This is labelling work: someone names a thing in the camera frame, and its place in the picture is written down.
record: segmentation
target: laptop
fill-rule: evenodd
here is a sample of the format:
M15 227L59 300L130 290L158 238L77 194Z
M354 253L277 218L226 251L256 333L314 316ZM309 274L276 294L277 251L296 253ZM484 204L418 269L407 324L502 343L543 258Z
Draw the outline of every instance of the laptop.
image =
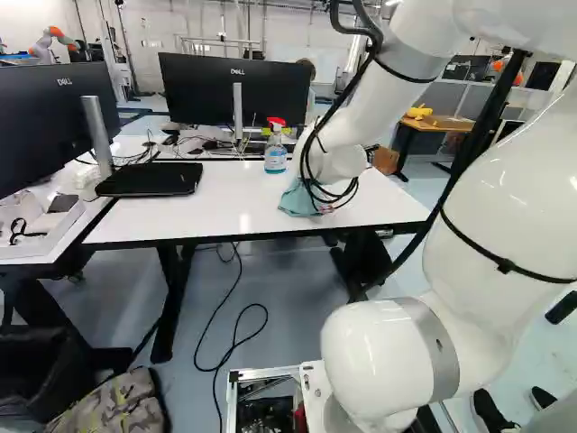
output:
M146 162L125 165L100 182L100 197L186 196L197 189L202 177L199 162Z

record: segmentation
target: computer mouse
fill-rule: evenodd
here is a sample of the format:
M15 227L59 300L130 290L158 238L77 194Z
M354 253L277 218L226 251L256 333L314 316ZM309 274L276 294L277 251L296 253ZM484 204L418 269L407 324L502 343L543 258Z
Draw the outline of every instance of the computer mouse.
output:
M216 141L214 141L214 140L210 140L210 141L205 142L205 143L202 145L202 148L203 148L205 151L213 151L213 150L215 150L215 149L218 149L218 143L217 143Z

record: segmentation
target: shoe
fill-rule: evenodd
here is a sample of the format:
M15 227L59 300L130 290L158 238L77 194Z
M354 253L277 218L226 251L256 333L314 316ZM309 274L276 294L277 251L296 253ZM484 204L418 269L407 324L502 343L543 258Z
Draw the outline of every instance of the shoe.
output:
M529 393L529 399L538 410L548 408L557 401L557 398L545 391L543 388L534 386Z
M495 401L487 390L475 391L471 398L471 410L477 428L481 433L506 433L519 431L519 425L508 421L497 409Z

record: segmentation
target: backpack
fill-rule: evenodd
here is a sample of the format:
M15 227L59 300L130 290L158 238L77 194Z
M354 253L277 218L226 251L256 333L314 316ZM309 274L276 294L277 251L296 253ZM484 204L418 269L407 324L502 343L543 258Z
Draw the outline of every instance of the backpack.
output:
M135 368L113 377L49 422L44 433L163 433L165 410L151 370Z

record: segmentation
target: spray bottle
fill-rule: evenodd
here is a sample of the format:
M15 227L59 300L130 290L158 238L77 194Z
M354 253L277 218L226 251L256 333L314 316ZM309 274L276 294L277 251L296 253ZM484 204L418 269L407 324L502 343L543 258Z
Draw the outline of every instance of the spray bottle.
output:
M282 145L282 127L287 123L279 117L267 117L270 138L264 148L264 170L269 174L282 173L287 169L287 149Z

